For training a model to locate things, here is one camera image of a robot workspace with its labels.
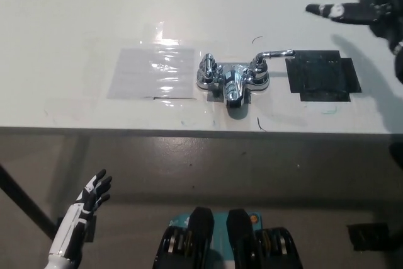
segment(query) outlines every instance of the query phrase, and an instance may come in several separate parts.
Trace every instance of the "concrete floor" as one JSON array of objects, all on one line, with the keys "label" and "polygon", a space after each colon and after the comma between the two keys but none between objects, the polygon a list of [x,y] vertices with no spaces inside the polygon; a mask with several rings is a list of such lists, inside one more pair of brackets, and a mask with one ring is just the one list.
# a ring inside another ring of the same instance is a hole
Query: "concrete floor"
[{"label": "concrete floor", "polygon": [[[305,269],[403,265],[400,251],[354,252],[346,228],[403,222],[403,171],[384,142],[3,135],[0,162],[53,219],[95,172],[113,176],[81,268],[151,268],[170,218],[196,205],[261,212]],[[0,268],[43,268],[51,242],[3,192],[0,209]]]}]

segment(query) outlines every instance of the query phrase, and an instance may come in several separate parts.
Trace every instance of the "faucet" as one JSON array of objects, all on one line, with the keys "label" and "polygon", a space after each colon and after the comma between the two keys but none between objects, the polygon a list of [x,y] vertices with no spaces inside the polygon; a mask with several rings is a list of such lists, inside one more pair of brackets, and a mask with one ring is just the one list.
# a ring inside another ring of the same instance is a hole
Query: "faucet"
[{"label": "faucet", "polygon": [[250,63],[217,63],[212,54],[206,54],[199,64],[196,83],[201,89],[222,91],[227,107],[240,107],[247,89],[262,91],[269,86],[266,59],[294,56],[294,50],[279,50],[261,52]]}]

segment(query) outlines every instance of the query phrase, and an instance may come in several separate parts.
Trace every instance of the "white robotic arm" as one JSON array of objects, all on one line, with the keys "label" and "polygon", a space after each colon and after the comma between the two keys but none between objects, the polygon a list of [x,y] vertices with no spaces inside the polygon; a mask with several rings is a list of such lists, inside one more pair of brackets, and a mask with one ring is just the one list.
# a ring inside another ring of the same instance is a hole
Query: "white robotic arm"
[{"label": "white robotic arm", "polygon": [[50,248],[45,269],[76,269],[80,265],[88,225],[99,206],[110,198],[105,193],[111,188],[112,177],[101,180],[105,174],[103,169],[93,176],[70,205]]}]

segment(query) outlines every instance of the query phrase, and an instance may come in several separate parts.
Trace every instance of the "white table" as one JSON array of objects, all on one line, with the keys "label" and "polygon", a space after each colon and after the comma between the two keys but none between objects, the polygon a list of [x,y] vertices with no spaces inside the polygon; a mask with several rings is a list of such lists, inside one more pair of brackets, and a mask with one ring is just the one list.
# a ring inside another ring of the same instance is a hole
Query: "white table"
[{"label": "white table", "polygon": [[[365,26],[304,11],[308,3],[349,1],[0,0],[0,127],[221,136],[263,132],[259,118],[267,132],[401,134],[403,86],[386,42]],[[160,22],[167,42],[224,62],[264,50],[340,50],[353,59],[363,92],[349,103],[301,102],[290,93],[285,61],[272,60],[269,88],[235,115],[196,85],[194,100],[173,106],[107,98],[121,49],[152,40],[146,29]]]}]

